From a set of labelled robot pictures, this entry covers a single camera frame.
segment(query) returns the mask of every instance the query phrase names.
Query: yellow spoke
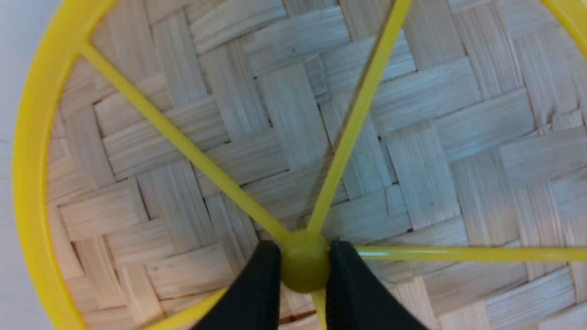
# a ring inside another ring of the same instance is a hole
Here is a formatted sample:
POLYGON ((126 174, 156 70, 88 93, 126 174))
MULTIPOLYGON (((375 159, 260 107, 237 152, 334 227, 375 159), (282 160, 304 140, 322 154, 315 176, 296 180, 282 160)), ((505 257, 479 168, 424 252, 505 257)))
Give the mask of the yellow spoke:
POLYGON ((316 315, 320 321, 320 326, 322 330, 326 330, 326 295, 324 290, 313 292, 312 301, 314 302, 314 307, 316 307, 316 315))
POLYGON ((310 217, 308 231, 311 233, 320 233, 322 231, 326 214, 330 209, 330 204, 332 203, 340 179, 345 172, 355 142, 363 127, 363 122, 367 118, 367 114, 373 103, 373 98, 377 92, 377 87, 383 76, 383 71, 385 70, 389 56, 393 52, 406 15, 410 10, 410 5, 411 0, 398 0, 396 2, 387 20, 385 30, 377 42, 375 54, 362 80, 362 85, 356 96, 355 105, 350 113, 348 123, 336 149, 332 165, 330 166, 320 195, 318 195, 314 212, 310 217))
POLYGON ((212 307, 214 307, 216 303, 224 296, 227 290, 228 288, 222 289, 215 294, 212 294, 210 297, 195 304, 194 306, 173 315, 171 318, 167 318, 155 325, 149 326, 145 330, 179 329, 182 326, 189 325, 190 323, 201 319, 204 317, 204 315, 210 312, 212 307))
POLYGON ((587 261, 585 248, 355 247, 364 260, 448 262, 587 261))
POLYGON ((129 101, 196 165, 220 190, 239 205, 247 214, 275 237, 280 243, 289 234, 287 229, 245 193, 208 156, 196 147, 187 136, 178 130, 141 92, 134 87, 100 52, 89 42, 81 45, 85 56, 129 101))

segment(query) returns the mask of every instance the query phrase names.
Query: black rubber grip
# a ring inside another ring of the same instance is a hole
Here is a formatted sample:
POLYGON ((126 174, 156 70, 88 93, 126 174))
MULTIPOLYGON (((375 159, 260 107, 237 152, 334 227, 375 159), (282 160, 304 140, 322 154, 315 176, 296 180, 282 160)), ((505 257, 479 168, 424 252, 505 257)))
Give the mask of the black rubber grip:
POLYGON ((277 330, 281 252, 261 241, 224 297, 192 330, 277 330))
POLYGON ((330 263, 328 330, 426 330, 377 280, 351 243, 333 242, 330 263))

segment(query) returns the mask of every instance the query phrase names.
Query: white background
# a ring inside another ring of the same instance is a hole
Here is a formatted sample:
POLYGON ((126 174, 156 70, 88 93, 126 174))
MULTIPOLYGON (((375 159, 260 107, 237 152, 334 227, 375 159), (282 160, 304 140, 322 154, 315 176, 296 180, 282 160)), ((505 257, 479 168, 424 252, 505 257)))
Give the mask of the white background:
POLYGON ((16 113, 37 45, 59 0, 0 0, 0 329, 52 329, 24 264, 12 208, 16 113))

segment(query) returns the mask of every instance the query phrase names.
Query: center hub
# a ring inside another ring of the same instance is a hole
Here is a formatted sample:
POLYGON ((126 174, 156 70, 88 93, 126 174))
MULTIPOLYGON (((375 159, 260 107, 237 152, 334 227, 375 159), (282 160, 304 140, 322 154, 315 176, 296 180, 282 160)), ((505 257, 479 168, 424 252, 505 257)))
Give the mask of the center hub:
POLYGON ((306 230, 294 231, 282 245, 281 279, 295 292, 307 294, 326 287, 330 278, 328 242, 306 230))

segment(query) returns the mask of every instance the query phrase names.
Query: wicker weave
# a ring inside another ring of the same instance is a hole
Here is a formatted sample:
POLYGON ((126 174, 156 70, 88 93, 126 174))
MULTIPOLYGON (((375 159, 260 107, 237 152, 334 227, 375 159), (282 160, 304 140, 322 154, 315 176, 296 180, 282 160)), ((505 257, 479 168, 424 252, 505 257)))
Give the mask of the wicker weave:
MULTIPOLYGON (((93 43, 288 228, 305 226, 390 0, 120 0, 93 43)), ((539 0, 414 0, 323 234, 587 244, 587 63, 539 0)), ((60 269, 92 329, 231 283, 268 234, 80 58, 48 164, 60 269)), ((587 328, 587 266, 373 263, 434 330, 587 328)), ((319 329, 282 290, 281 329, 319 329)))

